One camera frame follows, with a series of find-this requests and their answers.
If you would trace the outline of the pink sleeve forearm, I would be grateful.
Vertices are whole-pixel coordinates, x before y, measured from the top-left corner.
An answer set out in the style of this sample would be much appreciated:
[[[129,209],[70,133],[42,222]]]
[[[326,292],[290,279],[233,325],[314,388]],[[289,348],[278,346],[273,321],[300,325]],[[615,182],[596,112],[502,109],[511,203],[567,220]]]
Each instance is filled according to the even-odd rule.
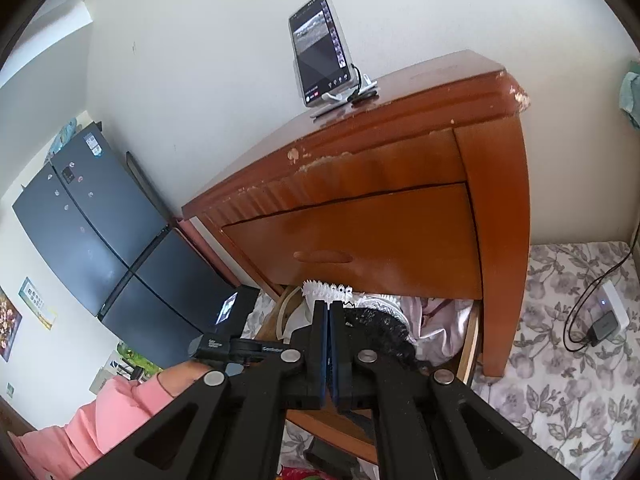
[[[21,436],[9,434],[9,439],[35,478],[71,479],[166,408],[182,390],[183,384],[169,370],[147,382],[114,376],[67,424]]]

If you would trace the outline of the person's left hand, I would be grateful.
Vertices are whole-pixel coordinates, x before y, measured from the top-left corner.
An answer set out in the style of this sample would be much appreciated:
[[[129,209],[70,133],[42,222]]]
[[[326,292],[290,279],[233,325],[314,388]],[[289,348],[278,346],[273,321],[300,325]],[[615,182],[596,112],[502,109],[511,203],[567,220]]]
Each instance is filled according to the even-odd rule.
[[[211,370],[212,368],[204,363],[186,361],[165,368],[157,374],[157,380],[172,398],[176,398]]]

